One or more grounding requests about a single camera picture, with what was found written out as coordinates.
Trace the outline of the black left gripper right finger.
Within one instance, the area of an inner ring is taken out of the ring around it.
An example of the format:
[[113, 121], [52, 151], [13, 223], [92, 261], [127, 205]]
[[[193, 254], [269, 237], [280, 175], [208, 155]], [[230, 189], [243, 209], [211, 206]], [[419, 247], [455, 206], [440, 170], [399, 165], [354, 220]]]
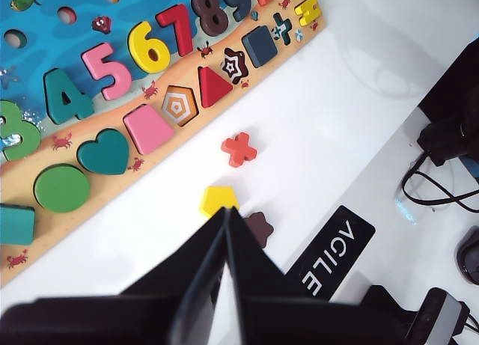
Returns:
[[265, 254], [236, 208], [227, 218], [227, 262], [242, 344], [406, 342], [390, 315], [304, 295]]

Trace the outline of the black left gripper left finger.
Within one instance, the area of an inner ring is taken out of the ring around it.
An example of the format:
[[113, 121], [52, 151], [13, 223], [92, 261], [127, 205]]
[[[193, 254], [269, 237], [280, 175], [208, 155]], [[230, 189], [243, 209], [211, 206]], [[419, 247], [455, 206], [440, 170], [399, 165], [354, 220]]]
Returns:
[[206, 344], [225, 265], [220, 209], [173, 254], [113, 296], [43, 298], [1, 316], [2, 344]]

